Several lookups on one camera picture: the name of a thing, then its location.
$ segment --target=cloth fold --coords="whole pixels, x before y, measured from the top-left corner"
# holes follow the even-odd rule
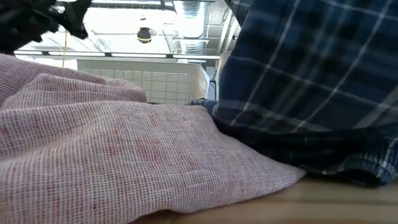
[[[226,0],[242,29],[218,128],[263,155],[357,184],[398,168],[398,1]]]
[[[305,171],[218,131],[201,106],[0,54],[0,220],[125,224],[290,187]]]

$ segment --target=plastic basket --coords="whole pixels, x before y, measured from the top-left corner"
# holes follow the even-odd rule
[[[200,65],[190,63],[78,60],[78,70],[133,82],[145,90],[148,102],[162,104],[206,98],[210,82]]]

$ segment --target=blue plaid shirt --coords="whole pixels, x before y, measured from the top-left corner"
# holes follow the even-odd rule
[[[398,168],[398,0],[227,0],[242,29],[218,101],[265,156],[372,187]]]

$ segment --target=wooden table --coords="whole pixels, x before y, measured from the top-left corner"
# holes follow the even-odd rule
[[[162,212],[134,224],[398,223],[398,182],[380,189],[303,179],[272,195],[192,214]]]

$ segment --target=pink fabric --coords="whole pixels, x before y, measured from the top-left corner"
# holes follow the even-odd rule
[[[202,107],[145,102],[132,83],[0,55],[2,223],[124,224],[304,175],[221,134]]]

